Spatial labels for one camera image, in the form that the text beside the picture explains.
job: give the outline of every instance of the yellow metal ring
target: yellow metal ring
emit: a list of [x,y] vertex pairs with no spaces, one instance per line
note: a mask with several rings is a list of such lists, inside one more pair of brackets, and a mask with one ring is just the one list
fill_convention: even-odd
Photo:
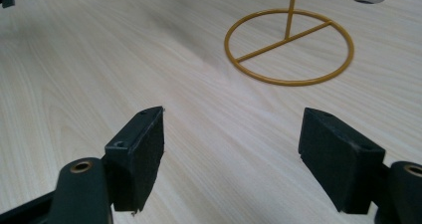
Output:
[[[265,82],[265,83],[270,83],[270,84],[274,84],[274,85],[280,85],[280,86],[290,86],[290,87],[299,87],[299,86],[309,86],[309,85],[314,85],[314,84],[318,84],[318,83],[322,83],[325,82],[329,79],[332,79],[336,76],[338,76],[340,73],[342,73],[347,66],[351,63],[351,60],[353,59],[353,54],[354,54],[354,46],[353,46],[353,41],[350,38],[350,35],[348,35],[348,33],[344,30],[344,28],[342,28],[339,24],[335,23],[334,21],[330,20],[329,18],[318,14],[318,13],[314,13],[314,12],[310,12],[310,11],[305,11],[305,10],[299,10],[299,9],[295,9],[293,11],[294,14],[300,14],[300,15],[304,15],[304,16],[309,16],[309,17],[313,17],[316,19],[319,19],[323,22],[327,23],[327,26],[332,26],[335,30],[337,30],[344,38],[345,42],[347,43],[347,47],[348,47],[348,55],[347,58],[345,59],[344,63],[335,71],[333,71],[332,73],[329,73],[325,76],[322,77],[318,77],[318,78],[314,78],[314,79],[309,79],[309,80],[302,80],[302,81],[285,81],[285,80],[278,80],[278,79],[273,79],[273,78],[269,78],[269,77],[265,77],[262,76],[260,74],[254,73],[251,70],[246,69],[245,67],[243,67],[242,65],[240,65],[240,61],[239,59],[236,59],[233,57],[232,53],[230,52],[230,48],[229,48],[229,41],[230,41],[230,37],[232,36],[233,32],[243,23],[245,23],[248,20],[251,20],[255,17],[259,17],[259,16],[263,16],[263,15],[268,15],[268,14],[275,14],[275,13],[288,13],[289,9],[271,9],[271,10],[265,10],[265,11],[261,11],[261,12],[257,12],[257,13],[253,13],[251,15],[248,15],[244,18],[242,18],[241,20],[239,20],[237,23],[235,23],[230,30],[227,32],[226,38],[224,40],[224,49],[226,51],[227,57],[230,59],[230,61],[233,63],[233,65],[235,65],[235,67],[237,69],[239,69],[241,72],[245,73],[246,75],[255,78],[259,81]],[[285,40],[286,42],[282,41],[281,43],[286,44],[288,42],[291,42],[299,37],[302,37],[304,35],[298,36],[296,35],[293,36],[293,39],[288,39]]]

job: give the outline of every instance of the light wood grain surface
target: light wood grain surface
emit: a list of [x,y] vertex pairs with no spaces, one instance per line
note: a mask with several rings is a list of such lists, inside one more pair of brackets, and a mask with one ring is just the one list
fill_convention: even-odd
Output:
[[[373,223],[337,213],[298,155],[302,115],[338,116],[422,160],[422,0],[297,0],[342,25],[355,57],[339,77],[287,88],[253,80],[223,41],[240,18],[289,0],[16,0],[0,10],[0,213],[55,188],[60,169],[101,157],[137,112],[164,106],[165,153],[143,212],[115,223]],[[316,25],[294,17],[292,34]],[[285,15],[233,35],[244,55],[284,36]],[[245,63],[279,79],[341,64],[329,28]]]

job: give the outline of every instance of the yellow metal rod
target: yellow metal rod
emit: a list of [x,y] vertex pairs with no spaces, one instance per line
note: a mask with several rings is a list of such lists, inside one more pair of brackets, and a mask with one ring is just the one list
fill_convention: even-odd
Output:
[[331,24],[331,21],[326,21],[326,22],[324,22],[324,23],[322,23],[322,24],[320,24],[320,25],[318,25],[316,27],[310,28],[310,29],[308,29],[308,30],[306,30],[304,32],[301,32],[301,33],[293,36],[293,37],[287,38],[287,39],[285,39],[285,40],[283,40],[281,42],[277,42],[275,44],[272,44],[270,46],[267,46],[265,48],[262,48],[262,49],[260,49],[258,51],[255,51],[255,52],[252,52],[250,54],[247,54],[247,55],[245,55],[245,56],[243,56],[241,58],[236,59],[236,61],[239,62],[239,63],[240,62],[243,62],[243,61],[246,61],[246,60],[251,59],[253,57],[256,57],[256,56],[258,56],[260,54],[263,54],[265,52],[268,52],[270,50],[273,50],[275,48],[278,48],[280,46],[283,46],[283,45],[285,45],[287,43],[290,43],[290,42],[292,42],[292,41],[294,41],[294,40],[296,40],[298,38],[301,38],[301,37],[303,37],[303,36],[305,36],[307,34],[310,34],[312,32],[316,32],[317,30],[320,30],[320,29],[322,29],[322,28],[324,28],[326,26],[329,26],[330,24]]
[[290,37],[290,30],[292,27],[292,20],[293,20],[293,12],[295,10],[295,1],[291,0],[290,6],[289,6],[289,14],[288,14],[288,24],[286,26],[286,33],[285,33],[285,40]]

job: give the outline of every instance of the wooden table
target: wooden table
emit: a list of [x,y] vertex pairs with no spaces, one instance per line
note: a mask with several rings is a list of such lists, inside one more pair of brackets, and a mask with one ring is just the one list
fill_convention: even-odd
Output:
[[[0,213],[55,188],[59,170],[101,157],[137,112],[164,106],[165,153],[140,214],[115,223],[373,223],[337,213],[298,155],[311,107],[387,150],[385,164],[422,159],[422,0],[297,0],[342,25],[350,67],[328,82],[258,82],[223,41],[247,14],[289,0],[16,0],[0,10]],[[283,38],[286,15],[233,35],[242,55]],[[294,17],[292,34],[318,21]],[[245,63],[279,79],[338,67],[341,36],[321,30]]]

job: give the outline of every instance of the yellow metal stand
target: yellow metal stand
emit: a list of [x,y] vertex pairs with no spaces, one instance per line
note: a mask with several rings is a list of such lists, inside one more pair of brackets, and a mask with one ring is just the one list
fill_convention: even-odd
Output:
[[[243,23],[245,23],[248,20],[251,20],[255,17],[259,17],[259,16],[263,16],[263,15],[268,15],[268,14],[275,14],[275,13],[288,13],[288,22],[287,22],[287,27],[286,27],[286,32],[285,32],[285,39],[283,41],[277,42],[273,45],[270,45],[268,47],[262,48],[258,51],[252,52],[250,54],[247,54],[243,57],[240,58],[234,58],[232,53],[230,52],[230,47],[229,47],[229,41],[230,41],[230,37],[232,36],[233,32]],[[291,36],[290,35],[290,31],[291,31],[291,27],[292,27],[292,20],[293,20],[293,15],[294,14],[299,14],[299,15],[304,15],[304,16],[309,16],[309,17],[313,17],[316,19],[319,19],[321,21],[323,21],[322,24],[313,27],[309,30],[306,30],[304,32],[301,32],[297,35]],[[347,58],[345,59],[344,63],[334,72],[329,73],[325,76],[319,77],[319,78],[314,78],[314,79],[309,79],[309,80],[302,80],[302,81],[285,81],[285,80],[278,80],[278,79],[273,79],[273,78],[269,78],[269,77],[265,77],[262,76],[260,74],[254,73],[248,69],[246,69],[245,67],[243,67],[240,63],[244,62],[250,58],[256,57],[260,54],[263,54],[265,52],[268,52],[270,50],[273,50],[275,48],[278,48],[280,46],[283,46],[287,43],[290,43],[294,40],[296,40],[297,38],[306,36],[312,32],[318,31],[324,27],[327,26],[331,26],[333,27],[335,30],[337,30],[344,38],[345,42],[347,43],[347,47],[348,47],[348,55]],[[226,50],[226,54],[229,57],[230,61],[235,65],[236,68],[238,68],[240,71],[242,71],[243,73],[245,73],[246,75],[255,78],[257,80],[260,80],[262,82],[266,82],[266,83],[270,83],[270,84],[275,84],[275,85],[281,85],[281,86],[291,86],[291,87],[297,87],[297,86],[308,86],[308,85],[314,85],[317,83],[321,83],[321,82],[325,82],[331,78],[334,78],[336,76],[338,76],[341,72],[343,72],[347,66],[350,64],[351,60],[353,59],[353,54],[354,54],[354,47],[353,47],[353,42],[350,38],[350,36],[348,35],[348,33],[337,23],[335,23],[334,21],[330,20],[329,18],[318,14],[318,13],[313,13],[313,12],[309,12],[309,11],[304,11],[304,10],[299,10],[299,9],[295,9],[295,0],[291,0],[290,1],[290,6],[289,9],[271,9],[271,10],[266,10],[266,11],[261,11],[261,12],[257,12],[257,13],[253,13],[251,15],[248,15],[244,18],[242,18],[241,20],[239,20],[237,23],[235,23],[230,30],[228,31],[226,38],[224,40],[224,49]]]

